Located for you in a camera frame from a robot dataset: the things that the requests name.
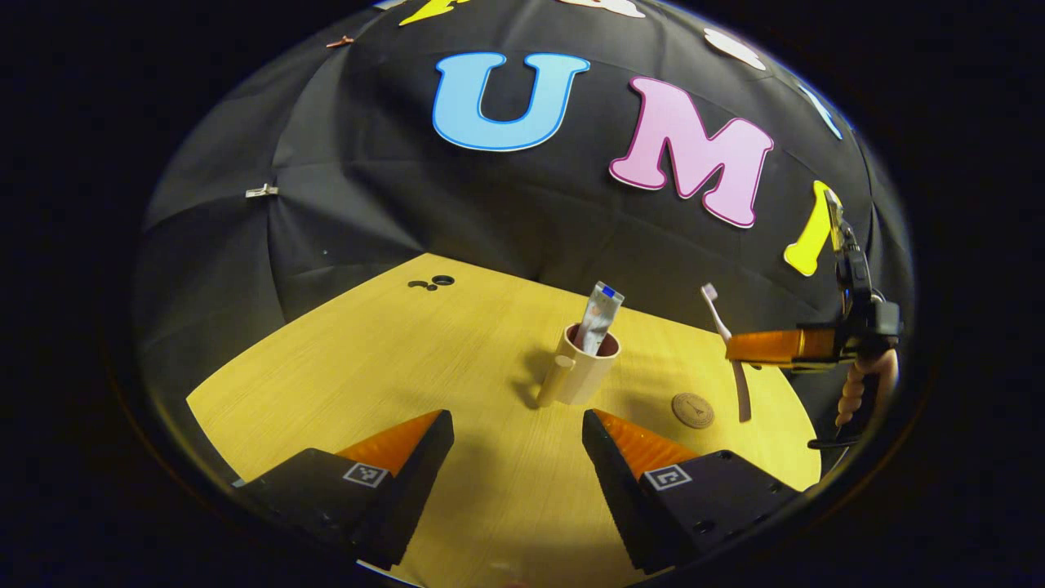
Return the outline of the black backdrop cloth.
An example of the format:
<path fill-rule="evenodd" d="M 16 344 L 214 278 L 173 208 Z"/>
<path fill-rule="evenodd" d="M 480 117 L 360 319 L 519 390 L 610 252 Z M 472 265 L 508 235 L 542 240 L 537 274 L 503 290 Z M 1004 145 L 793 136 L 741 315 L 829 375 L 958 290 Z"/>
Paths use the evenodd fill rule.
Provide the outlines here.
<path fill-rule="evenodd" d="M 188 446 L 207 376 L 423 253 L 712 327 L 829 321 L 841 297 L 784 258 L 836 191 L 873 284 L 914 330 L 909 227 L 888 166 L 739 30 L 658 0 L 407 0 L 336 22 L 232 90 L 143 219 L 131 316 L 143 381 Z M 348 46 L 326 48 L 343 36 Z M 265 183 L 277 196 L 245 198 Z"/>

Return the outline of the white toothpaste tube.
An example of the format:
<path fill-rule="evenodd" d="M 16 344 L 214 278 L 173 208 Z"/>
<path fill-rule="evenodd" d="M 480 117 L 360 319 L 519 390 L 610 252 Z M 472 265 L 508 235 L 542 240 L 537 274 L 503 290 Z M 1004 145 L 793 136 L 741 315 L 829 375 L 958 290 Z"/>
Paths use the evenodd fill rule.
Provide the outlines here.
<path fill-rule="evenodd" d="M 620 311 L 624 301 L 624 295 L 613 287 L 604 282 L 596 282 L 587 299 L 585 316 L 578 324 L 577 332 L 572 337 L 575 346 L 583 353 L 596 356 L 611 330 L 616 313 Z"/>

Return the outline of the wooden desktop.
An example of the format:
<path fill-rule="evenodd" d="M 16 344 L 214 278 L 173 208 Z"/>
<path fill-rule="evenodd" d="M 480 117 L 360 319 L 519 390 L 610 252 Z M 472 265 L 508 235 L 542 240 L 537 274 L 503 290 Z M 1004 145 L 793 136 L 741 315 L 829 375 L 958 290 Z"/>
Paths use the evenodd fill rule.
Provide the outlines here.
<path fill-rule="evenodd" d="M 426 588 L 624 588 L 643 574 L 582 446 L 585 407 L 533 404 L 586 301 L 425 254 L 252 345 L 187 403 L 246 481 L 299 450 L 336 452 L 448 410 L 454 446 L 397 577 Z"/>

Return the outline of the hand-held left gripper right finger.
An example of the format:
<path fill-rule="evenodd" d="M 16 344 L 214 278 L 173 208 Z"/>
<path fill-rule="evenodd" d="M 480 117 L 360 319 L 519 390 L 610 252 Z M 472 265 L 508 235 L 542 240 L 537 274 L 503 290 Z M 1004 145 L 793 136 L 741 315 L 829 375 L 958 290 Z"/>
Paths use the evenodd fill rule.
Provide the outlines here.
<path fill-rule="evenodd" d="M 581 438 L 625 550 L 646 574 L 734 546 L 800 495 L 736 452 L 699 455 L 610 411 L 586 410 Z"/>

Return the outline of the pale pink toothbrush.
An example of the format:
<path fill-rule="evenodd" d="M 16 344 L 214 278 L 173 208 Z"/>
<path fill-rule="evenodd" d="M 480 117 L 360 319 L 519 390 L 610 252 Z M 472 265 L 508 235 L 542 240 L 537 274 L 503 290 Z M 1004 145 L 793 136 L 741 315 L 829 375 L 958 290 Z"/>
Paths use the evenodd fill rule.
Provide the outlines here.
<path fill-rule="evenodd" d="M 709 306 L 710 316 L 713 317 L 718 335 L 722 338 L 725 346 L 732 342 L 732 331 L 721 320 L 718 310 L 715 305 L 715 301 L 718 298 L 717 290 L 712 283 L 702 284 L 700 288 L 700 293 Z M 749 394 L 748 382 L 743 369 L 743 366 L 736 360 L 729 361 L 732 364 L 732 372 L 734 372 L 734 380 L 736 387 L 736 402 L 738 403 L 738 420 L 740 423 L 747 423 L 753 417 L 753 409 L 751 409 L 751 399 Z"/>

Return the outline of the round wooden coaster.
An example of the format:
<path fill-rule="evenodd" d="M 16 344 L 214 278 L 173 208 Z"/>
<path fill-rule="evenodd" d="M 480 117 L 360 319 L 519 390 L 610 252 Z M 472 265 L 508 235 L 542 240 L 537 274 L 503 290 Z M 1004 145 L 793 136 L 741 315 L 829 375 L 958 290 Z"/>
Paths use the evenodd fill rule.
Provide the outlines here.
<path fill-rule="evenodd" d="M 676 394 L 671 409 L 680 423 L 696 430 L 706 429 L 715 421 L 715 410 L 709 401 L 691 392 Z"/>

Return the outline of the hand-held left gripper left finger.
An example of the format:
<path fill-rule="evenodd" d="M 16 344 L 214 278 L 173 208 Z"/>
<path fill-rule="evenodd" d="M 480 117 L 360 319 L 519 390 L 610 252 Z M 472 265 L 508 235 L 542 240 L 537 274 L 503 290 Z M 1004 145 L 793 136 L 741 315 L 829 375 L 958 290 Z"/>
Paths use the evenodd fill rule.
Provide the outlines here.
<path fill-rule="evenodd" d="M 451 411 L 433 410 L 338 452 L 298 451 L 236 492 L 284 528 L 389 570 L 402 562 L 454 442 Z"/>

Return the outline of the beige cup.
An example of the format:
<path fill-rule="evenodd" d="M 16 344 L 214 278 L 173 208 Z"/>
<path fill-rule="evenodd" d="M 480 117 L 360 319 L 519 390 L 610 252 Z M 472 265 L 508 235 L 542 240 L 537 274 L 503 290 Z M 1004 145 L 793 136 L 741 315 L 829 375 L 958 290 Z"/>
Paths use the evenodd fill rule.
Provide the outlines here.
<path fill-rule="evenodd" d="M 551 354 L 551 362 L 545 368 L 544 380 L 536 396 L 538 406 L 545 407 L 553 402 L 586 404 L 616 364 L 616 358 L 622 350 L 616 335 L 608 332 L 596 353 L 589 354 L 575 345 L 579 326 L 578 323 L 573 323 L 565 327 L 558 346 Z"/>

